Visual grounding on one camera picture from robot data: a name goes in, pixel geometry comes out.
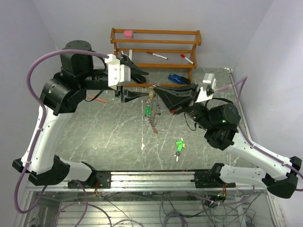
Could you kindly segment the yellow tag key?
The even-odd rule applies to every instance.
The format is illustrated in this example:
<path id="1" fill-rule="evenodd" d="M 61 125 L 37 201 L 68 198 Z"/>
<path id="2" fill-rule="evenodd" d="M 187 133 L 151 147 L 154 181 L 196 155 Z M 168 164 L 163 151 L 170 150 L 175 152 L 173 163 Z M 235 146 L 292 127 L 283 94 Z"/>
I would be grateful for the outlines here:
<path id="1" fill-rule="evenodd" d="M 149 95 L 148 95 L 149 99 L 152 100 L 155 97 L 155 93 L 153 91 L 153 88 L 149 88 Z"/>

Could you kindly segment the metal key ring disc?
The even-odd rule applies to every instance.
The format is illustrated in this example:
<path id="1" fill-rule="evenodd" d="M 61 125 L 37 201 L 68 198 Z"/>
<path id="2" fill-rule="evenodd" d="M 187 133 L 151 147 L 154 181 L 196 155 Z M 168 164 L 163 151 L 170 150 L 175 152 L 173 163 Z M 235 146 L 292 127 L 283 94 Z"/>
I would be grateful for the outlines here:
<path id="1" fill-rule="evenodd" d="M 152 130 L 154 128 L 157 129 L 158 116 L 161 115 L 161 111 L 160 111 L 160 103 L 158 102 L 158 96 L 156 93 L 154 99 L 152 100 L 150 100 L 149 97 L 147 96 L 147 99 L 145 100 L 145 107 L 147 106 L 151 107 L 151 116 L 147 117 L 150 127 L 152 128 Z"/>

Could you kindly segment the green key tag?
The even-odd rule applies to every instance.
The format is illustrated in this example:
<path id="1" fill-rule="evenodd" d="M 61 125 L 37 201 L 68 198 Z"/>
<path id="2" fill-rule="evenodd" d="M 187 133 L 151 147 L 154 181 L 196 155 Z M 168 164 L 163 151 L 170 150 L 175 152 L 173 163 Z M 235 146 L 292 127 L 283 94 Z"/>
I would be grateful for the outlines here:
<path id="1" fill-rule="evenodd" d="M 144 115 L 146 117 L 150 117 L 152 115 L 152 108 L 150 106 L 145 107 L 145 109 L 144 109 Z"/>

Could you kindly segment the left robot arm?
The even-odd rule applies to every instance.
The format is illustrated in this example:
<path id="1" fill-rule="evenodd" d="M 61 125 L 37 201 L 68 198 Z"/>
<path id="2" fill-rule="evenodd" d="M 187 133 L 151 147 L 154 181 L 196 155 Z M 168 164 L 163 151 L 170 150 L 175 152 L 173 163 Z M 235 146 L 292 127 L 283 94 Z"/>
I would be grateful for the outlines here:
<path id="1" fill-rule="evenodd" d="M 85 162 L 66 161 L 56 154 L 63 131 L 78 104 L 86 99 L 87 91 L 113 90 L 123 102 L 128 102 L 142 94 L 125 90 L 123 85 L 136 80 L 144 82 L 147 72 L 126 55 L 96 53 L 90 43 L 74 40 L 62 50 L 36 60 L 27 77 L 31 78 L 38 64 L 56 55 L 60 56 L 61 70 L 45 83 L 41 95 L 35 96 L 39 103 L 36 127 L 27 151 L 12 166 L 22 175 L 28 175 L 36 186 L 68 181 L 71 188 L 81 185 L 91 188 L 101 183 L 98 170 Z"/>

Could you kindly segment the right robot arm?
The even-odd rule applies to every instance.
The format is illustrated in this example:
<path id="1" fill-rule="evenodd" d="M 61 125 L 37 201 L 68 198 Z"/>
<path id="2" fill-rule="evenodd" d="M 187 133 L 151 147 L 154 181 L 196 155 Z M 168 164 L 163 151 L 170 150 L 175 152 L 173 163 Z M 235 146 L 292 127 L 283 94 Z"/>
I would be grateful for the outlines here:
<path id="1" fill-rule="evenodd" d="M 241 116 L 232 101 L 221 98 L 223 105 L 209 109 L 207 104 L 214 98 L 212 86 L 155 86 L 153 91 L 171 114 L 188 115 L 196 128 L 205 130 L 204 138 L 211 147 L 240 156 L 255 165 L 250 168 L 215 163 L 203 175 L 196 174 L 196 187 L 242 183 L 265 188 L 283 199 L 291 198 L 297 191 L 302 160 L 296 156 L 283 157 L 250 141 L 240 131 Z"/>

